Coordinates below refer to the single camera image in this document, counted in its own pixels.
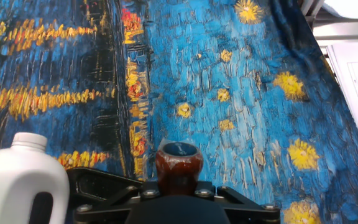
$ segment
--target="painted fabric backdrop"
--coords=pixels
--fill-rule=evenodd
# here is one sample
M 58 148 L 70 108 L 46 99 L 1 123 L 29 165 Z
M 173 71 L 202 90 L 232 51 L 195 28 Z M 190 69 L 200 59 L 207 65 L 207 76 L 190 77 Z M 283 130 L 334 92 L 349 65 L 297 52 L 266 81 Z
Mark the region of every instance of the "painted fabric backdrop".
M 200 179 L 284 223 L 358 223 L 358 132 L 296 1 L 0 0 L 0 148 L 155 178 L 163 138 Z

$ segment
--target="bolt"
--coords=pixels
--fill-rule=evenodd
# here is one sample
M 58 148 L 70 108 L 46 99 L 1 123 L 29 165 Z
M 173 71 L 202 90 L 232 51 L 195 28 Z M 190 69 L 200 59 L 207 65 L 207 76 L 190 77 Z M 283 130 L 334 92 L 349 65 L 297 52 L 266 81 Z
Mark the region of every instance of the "bolt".
M 143 192 L 143 195 L 146 196 L 146 197 L 154 197 L 154 196 L 158 195 L 158 190 L 153 190 L 153 189 L 145 190 Z
M 92 205 L 80 205 L 77 208 L 77 212 L 87 212 L 92 209 Z
M 212 192 L 210 190 L 207 189 L 201 189 L 201 190 L 196 190 L 194 192 L 195 195 L 199 196 L 199 197 L 209 197 L 212 195 Z
M 136 187 L 132 186 L 132 185 L 127 187 L 127 190 L 135 190 L 135 189 L 136 189 Z
M 266 204 L 266 205 L 262 205 L 262 208 L 264 210 L 276 210 L 278 209 L 277 206 L 273 205 L 273 204 Z

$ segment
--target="brown glazed pot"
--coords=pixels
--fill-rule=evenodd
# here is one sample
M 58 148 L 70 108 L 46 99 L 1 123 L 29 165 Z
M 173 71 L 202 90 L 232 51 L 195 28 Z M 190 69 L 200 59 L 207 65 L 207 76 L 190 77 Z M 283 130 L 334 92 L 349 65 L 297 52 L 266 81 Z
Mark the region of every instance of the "brown glazed pot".
M 203 155 L 196 146 L 171 142 L 157 151 L 155 165 L 162 195 L 193 195 L 203 168 Z

